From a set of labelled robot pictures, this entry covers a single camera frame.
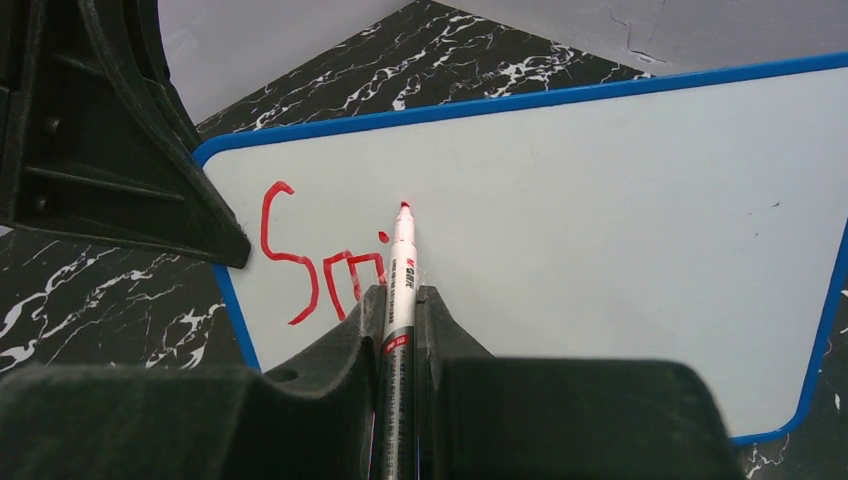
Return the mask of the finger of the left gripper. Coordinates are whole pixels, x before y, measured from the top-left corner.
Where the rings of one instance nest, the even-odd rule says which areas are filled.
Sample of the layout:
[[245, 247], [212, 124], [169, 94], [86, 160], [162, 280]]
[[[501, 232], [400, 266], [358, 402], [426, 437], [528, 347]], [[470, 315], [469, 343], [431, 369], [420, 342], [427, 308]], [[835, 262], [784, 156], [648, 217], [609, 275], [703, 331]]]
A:
[[195, 161], [154, 1], [1, 5], [1, 223], [243, 267], [249, 240]]

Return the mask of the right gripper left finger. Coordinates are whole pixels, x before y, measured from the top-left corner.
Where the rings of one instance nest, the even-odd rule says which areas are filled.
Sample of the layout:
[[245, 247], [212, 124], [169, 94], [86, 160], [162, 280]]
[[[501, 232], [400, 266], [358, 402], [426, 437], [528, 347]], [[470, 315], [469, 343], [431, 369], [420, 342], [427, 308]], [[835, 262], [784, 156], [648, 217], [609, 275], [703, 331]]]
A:
[[5, 479], [364, 479], [385, 289], [267, 372], [33, 367], [1, 382]]

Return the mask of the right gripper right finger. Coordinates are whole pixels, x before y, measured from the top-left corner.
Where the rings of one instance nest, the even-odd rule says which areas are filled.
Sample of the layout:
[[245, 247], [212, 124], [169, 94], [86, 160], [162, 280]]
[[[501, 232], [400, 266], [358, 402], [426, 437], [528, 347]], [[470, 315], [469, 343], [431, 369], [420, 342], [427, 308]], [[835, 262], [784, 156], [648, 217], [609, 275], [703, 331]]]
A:
[[422, 479], [739, 479], [702, 379], [665, 360], [497, 357], [416, 299]]

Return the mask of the white red marker pen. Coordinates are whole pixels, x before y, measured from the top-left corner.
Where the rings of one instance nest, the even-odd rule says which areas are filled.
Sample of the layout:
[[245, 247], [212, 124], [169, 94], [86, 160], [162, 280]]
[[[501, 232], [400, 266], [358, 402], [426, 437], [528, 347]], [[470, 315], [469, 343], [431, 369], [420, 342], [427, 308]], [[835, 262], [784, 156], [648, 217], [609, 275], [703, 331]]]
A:
[[415, 309], [419, 285], [415, 221], [406, 202], [390, 250], [386, 313], [380, 345], [372, 479], [414, 479]]

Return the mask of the blue framed whiteboard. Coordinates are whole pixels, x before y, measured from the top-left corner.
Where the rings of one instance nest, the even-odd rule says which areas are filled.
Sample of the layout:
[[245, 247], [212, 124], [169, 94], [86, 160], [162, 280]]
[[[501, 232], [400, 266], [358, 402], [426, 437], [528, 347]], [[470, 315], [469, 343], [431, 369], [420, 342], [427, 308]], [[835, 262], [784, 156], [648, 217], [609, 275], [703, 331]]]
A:
[[847, 274], [847, 56], [223, 135], [195, 158], [251, 246], [215, 270], [267, 371], [391, 267], [402, 203], [454, 319], [512, 357], [695, 370], [730, 435], [806, 417]]

